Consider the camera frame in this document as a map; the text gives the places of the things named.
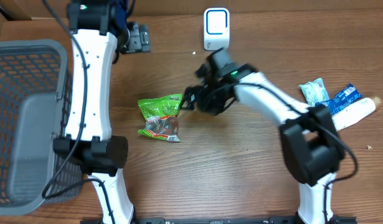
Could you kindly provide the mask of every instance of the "wooden surface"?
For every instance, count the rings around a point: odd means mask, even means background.
[[[148,23],[152,53],[122,55],[112,67],[110,117],[113,134],[129,139],[125,181],[138,216],[294,214],[298,183],[283,163],[276,128],[260,113],[238,104],[216,117],[182,111],[178,144],[137,134],[144,128],[137,100],[195,85],[193,71],[208,53],[201,16],[134,19]],[[232,58],[255,65],[291,96],[302,100],[298,85],[322,77],[330,96],[350,82],[364,96],[383,100],[383,10],[232,14],[231,24]],[[72,55],[68,37],[54,21],[7,22],[1,35],[1,40],[43,38],[61,42]],[[359,158],[360,171],[334,186],[332,208],[357,216],[359,223],[383,223],[383,105],[340,135]],[[339,176],[350,171],[347,158]],[[101,214],[93,187],[86,185],[67,203],[0,217],[0,223],[78,223]]]

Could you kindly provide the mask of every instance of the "white tube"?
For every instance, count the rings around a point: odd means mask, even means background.
[[[333,122],[337,131],[352,126],[365,118],[381,106],[381,99],[378,96],[367,97],[352,103],[339,113],[333,116]]]

